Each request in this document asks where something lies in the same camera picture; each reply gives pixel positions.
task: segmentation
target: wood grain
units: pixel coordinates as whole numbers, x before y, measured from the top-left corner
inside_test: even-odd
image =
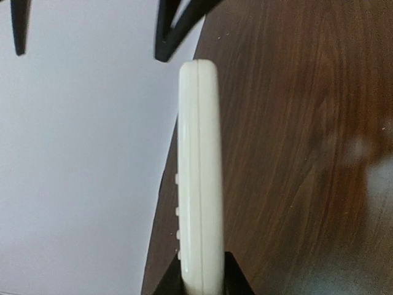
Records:
[[[393,2],[225,0],[197,58],[220,76],[225,245],[256,294],[393,294]],[[177,242],[176,138],[144,277]]]

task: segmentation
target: white wall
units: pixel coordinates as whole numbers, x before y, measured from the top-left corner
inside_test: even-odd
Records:
[[[0,3],[0,291],[139,294],[176,119],[157,0],[34,0],[27,55]]]

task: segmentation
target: wooden table surface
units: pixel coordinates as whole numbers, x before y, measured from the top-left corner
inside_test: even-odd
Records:
[[[225,246],[256,294],[393,294],[393,1],[224,0]],[[176,132],[143,284],[177,248]]]

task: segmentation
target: black holder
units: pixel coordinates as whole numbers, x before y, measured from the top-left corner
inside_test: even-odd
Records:
[[[26,52],[29,11],[30,0],[11,0],[12,30],[14,31],[15,51],[18,56]]]
[[[181,0],[160,0],[155,35],[155,58],[167,62],[198,21],[222,0],[191,0],[172,27]]]
[[[226,295],[255,295],[231,252],[225,252],[224,288]],[[177,255],[152,295],[185,295]]]

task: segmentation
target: remote control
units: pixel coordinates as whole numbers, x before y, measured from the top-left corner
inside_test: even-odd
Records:
[[[209,60],[179,78],[177,175],[181,274],[187,295],[223,295],[224,222],[219,91]]]

